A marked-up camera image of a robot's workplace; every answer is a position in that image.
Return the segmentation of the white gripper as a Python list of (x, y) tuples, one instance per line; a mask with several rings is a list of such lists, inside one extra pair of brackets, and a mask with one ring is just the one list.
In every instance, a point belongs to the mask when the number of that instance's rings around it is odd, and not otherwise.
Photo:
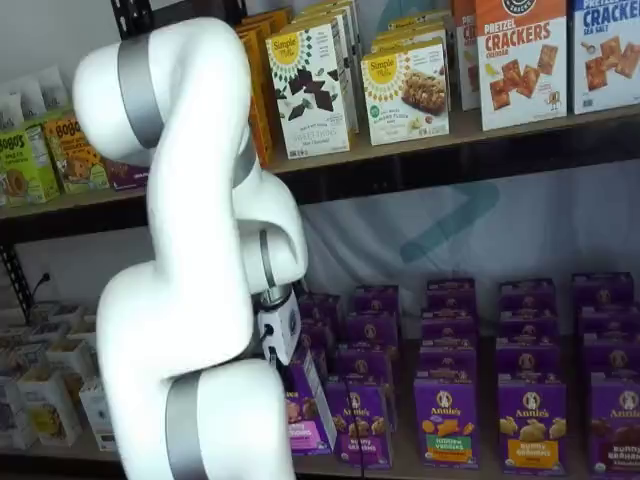
[(288, 366), (293, 358), (301, 332), (301, 319), (297, 299), (268, 299), (263, 296), (257, 315), (261, 344), (269, 365)]

